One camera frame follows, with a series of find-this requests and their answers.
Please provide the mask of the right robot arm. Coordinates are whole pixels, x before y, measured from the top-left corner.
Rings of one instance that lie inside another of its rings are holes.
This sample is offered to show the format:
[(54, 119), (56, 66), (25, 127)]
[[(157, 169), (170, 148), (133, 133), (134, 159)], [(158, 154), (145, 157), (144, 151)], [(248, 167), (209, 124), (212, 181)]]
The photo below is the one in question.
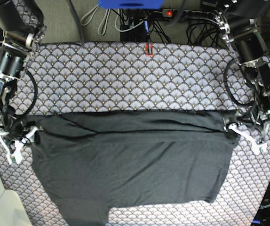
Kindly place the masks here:
[[(0, 0), (0, 28), (4, 36), (0, 48), (0, 142), (6, 150), (9, 164), (19, 164), (22, 161), (22, 148), (34, 142), (38, 131), (35, 125), (26, 122), (26, 116), (38, 98), (38, 86), (27, 66), (38, 52), (46, 26), (36, 2), (27, 0), (25, 3), (35, 13), (37, 26), (23, 22), (13, 1)], [(24, 75), (30, 78), (34, 86), (33, 101), (23, 114), (16, 114), (9, 102), (17, 91), (18, 81)]]

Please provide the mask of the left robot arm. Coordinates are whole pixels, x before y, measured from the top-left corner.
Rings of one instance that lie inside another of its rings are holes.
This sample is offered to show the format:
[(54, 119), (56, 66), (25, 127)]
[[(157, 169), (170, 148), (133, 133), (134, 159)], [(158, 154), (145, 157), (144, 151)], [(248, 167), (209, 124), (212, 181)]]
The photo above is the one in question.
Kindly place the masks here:
[(270, 67), (263, 58), (269, 50), (257, 28), (257, 19), (270, 8), (270, 0), (219, 0), (214, 19), (222, 31), (222, 39), (234, 55), (224, 71), (223, 83), (228, 93), (228, 71), (233, 63), (243, 69), (246, 85), (253, 100), (242, 104), (247, 111), (238, 111), (224, 120), (226, 131), (233, 131), (251, 143), (252, 152), (267, 151), (264, 141), (270, 125)]

